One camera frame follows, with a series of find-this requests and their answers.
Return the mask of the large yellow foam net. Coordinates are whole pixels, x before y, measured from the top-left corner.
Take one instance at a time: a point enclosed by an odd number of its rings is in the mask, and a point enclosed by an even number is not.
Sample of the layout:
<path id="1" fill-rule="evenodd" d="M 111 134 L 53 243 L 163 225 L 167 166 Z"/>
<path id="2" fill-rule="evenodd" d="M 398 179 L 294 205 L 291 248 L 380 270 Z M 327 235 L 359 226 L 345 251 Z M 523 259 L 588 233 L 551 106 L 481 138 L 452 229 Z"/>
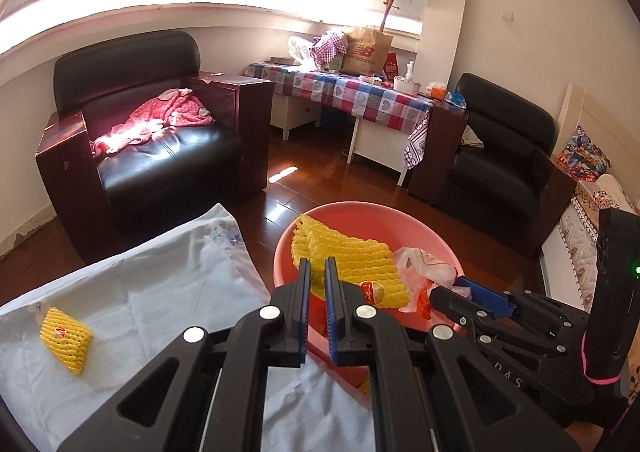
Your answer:
<path id="1" fill-rule="evenodd" d="M 300 215 L 291 243 L 296 268 L 305 258 L 310 264 L 310 290 L 324 299 L 324 264 L 333 257 L 338 277 L 366 287 L 366 297 L 381 308 L 404 308 L 409 292 L 398 275 L 393 253 L 386 243 L 349 237 L 308 215 Z"/>

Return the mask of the small yellow foam net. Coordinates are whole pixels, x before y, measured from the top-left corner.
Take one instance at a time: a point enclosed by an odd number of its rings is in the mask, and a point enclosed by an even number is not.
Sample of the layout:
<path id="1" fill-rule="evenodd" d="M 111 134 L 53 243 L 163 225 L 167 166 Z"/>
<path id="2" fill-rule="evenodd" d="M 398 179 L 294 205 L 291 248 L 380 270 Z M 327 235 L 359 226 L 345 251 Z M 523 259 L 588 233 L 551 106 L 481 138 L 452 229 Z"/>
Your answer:
<path id="1" fill-rule="evenodd" d="M 43 318 L 39 336 L 44 346 L 67 370 L 74 375 L 82 372 L 93 338 L 87 325 L 51 307 Z"/>

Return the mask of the orange plastic bag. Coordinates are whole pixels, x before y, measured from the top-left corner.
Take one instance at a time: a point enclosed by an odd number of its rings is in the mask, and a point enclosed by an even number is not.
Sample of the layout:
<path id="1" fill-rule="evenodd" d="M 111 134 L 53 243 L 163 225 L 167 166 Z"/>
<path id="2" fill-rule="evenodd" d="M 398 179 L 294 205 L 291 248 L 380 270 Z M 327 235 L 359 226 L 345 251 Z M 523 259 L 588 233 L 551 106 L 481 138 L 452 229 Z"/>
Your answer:
<path id="1" fill-rule="evenodd" d="M 454 286 L 457 270 L 453 265 L 417 247 L 401 247 L 393 255 L 398 275 L 409 292 L 409 302 L 403 313 L 416 313 L 431 320 L 431 290 Z"/>

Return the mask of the pink plastic trash bucket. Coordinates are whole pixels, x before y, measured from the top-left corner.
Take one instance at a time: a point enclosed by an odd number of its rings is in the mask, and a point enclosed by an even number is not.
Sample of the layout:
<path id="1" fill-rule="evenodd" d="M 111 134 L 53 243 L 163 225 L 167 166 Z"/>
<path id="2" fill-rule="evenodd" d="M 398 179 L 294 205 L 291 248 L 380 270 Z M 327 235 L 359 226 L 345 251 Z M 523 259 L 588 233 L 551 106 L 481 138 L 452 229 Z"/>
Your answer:
<path id="1" fill-rule="evenodd" d="M 403 246 L 418 247 L 433 254 L 456 267 L 457 275 L 463 275 L 463 268 L 457 256 L 447 243 L 430 227 L 419 220 L 397 209 L 368 202 L 346 201 L 320 205 L 306 212 L 310 217 L 321 221 L 332 229 L 343 232 L 350 237 L 373 239 L 386 243 L 392 251 Z M 278 242 L 274 252 L 273 281 L 275 287 L 295 281 L 297 270 L 291 256 L 291 242 L 294 223 L 290 224 Z M 442 313 L 431 311 L 431 319 L 423 319 L 417 313 L 401 313 L 398 310 L 387 309 L 401 324 L 407 328 L 414 328 L 426 332 L 434 324 L 447 324 L 456 331 L 460 331 L 459 324 L 452 322 Z M 356 389 L 362 395 L 370 394 L 369 373 L 363 366 L 349 366 L 335 368 L 330 362 L 329 346 L 326 341 L 326 306 L 324 300 L 317 296 L 309 296 L 308 317 L 308 345 L 307 350 L 329 365 L 333 376 L 341 376 L 344 380 L 336 380 L 354 396 Z"/>

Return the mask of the light blue table cloth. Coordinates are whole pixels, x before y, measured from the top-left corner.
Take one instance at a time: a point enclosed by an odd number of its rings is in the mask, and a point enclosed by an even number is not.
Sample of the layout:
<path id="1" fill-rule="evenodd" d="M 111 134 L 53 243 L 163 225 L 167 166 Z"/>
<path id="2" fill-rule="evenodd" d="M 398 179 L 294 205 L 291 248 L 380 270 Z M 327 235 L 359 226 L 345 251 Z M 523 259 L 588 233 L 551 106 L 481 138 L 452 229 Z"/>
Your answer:
<path id="1" fill-rule="evenodd" d="M 222 206 L 163 235 L 32 290 L 1 309 L 1 396 L 26 436 L 53 451 L 114 392 L 192 325 L 232 327 L 269 292 Z M 73 374 L 41 342 L 58 308 L 92 331 Z M 266 451 L 370 451 L 371 412 L 316 358 L 268 376 Z"/>

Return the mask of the colorful patterned cushion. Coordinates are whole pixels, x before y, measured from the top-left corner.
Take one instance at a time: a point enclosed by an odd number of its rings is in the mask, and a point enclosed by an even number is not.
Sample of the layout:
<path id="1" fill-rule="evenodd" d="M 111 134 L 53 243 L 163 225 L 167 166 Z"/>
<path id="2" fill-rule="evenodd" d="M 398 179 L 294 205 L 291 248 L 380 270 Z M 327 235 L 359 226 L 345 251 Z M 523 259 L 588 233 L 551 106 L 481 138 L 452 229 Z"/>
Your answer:
<path id="1" fill-rule="evenodd" d="M 610 159 L 577 125 L 565 148 L 556 156 L 556 163 L 575 180 L 594 183 L 613 166 Z"/>

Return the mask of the checkered cloth side table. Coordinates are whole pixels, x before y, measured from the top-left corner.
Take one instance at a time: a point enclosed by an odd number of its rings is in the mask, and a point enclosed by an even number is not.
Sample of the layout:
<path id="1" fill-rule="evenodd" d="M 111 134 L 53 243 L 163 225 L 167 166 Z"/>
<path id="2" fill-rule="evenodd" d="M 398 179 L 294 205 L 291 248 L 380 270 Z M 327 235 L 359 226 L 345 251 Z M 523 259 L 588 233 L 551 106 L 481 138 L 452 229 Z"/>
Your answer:
<path id="1" fill-rule="evenodd" d="M 271 125 L 288 139 L 293 128 L 320 123 L 321 109 L 334 108 L 355 118 L 347 160 L 365 157 L 400 174 L 408 171 L 404 150 L 408 137 L 436 102 L 411 97 L 348 76 L 304 72 L 297 66 L 254 62 L 244 70 L 251 78 L 274 83 Z"/>

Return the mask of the white tissue container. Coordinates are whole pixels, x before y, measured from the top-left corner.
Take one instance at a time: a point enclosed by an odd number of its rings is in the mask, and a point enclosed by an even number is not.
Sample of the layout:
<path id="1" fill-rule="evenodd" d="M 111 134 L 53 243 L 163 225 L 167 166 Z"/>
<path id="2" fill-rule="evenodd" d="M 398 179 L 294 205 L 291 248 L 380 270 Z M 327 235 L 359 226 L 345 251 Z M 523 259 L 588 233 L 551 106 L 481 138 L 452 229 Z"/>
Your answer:
<path id="1" fill-rule="evenodd" d="M 394 90 L 397 93 L 416 97 L 419 94 L 420 84 L 413 81 L 414 62 L 409 61 L 407 64 L 406 74 L 404 76 L 394 77 Z"/>

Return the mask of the red gift bag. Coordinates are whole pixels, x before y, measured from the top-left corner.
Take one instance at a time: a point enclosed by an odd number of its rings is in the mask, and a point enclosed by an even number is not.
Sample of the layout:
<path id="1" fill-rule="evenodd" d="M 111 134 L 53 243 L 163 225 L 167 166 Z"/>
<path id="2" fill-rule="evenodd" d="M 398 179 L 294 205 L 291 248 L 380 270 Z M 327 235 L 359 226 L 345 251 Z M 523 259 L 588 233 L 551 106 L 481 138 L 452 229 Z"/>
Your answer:
<path id="1" fill-rule="evenodd" d="M 396 76 L 399 75 L 397 55 L 389 52 L 383 64 L 383 73 L 387 82 L 394 82 Z"/>

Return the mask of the brown paper shopping bag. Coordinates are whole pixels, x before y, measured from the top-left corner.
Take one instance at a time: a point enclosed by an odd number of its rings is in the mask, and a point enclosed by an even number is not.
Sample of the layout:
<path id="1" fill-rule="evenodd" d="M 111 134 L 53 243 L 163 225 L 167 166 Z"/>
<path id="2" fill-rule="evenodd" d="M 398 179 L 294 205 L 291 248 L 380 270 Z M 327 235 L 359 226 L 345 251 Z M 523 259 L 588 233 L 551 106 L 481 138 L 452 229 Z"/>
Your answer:
<path id="1" fill-rule="evenodd" d="M 372 27 L 354 27 L 345 32 L 347 52 L 342 72 L 351 75 L 381 74 L 393 36 Z"/>

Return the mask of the pink checkered cloth bundle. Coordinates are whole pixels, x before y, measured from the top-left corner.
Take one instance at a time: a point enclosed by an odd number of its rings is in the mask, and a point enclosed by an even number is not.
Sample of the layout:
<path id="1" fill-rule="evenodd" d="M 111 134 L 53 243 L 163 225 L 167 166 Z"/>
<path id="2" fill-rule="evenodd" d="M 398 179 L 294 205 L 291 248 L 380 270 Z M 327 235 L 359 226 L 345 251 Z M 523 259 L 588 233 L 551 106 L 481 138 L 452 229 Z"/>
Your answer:
<path id="1" fill-rule="evenodd" d="M 309 53 L 318 70 L 328 68 L 331 61 L 337 56 L 347 53 L 348 41 L 342 31 L 326 31 L 314 39 Z"/>

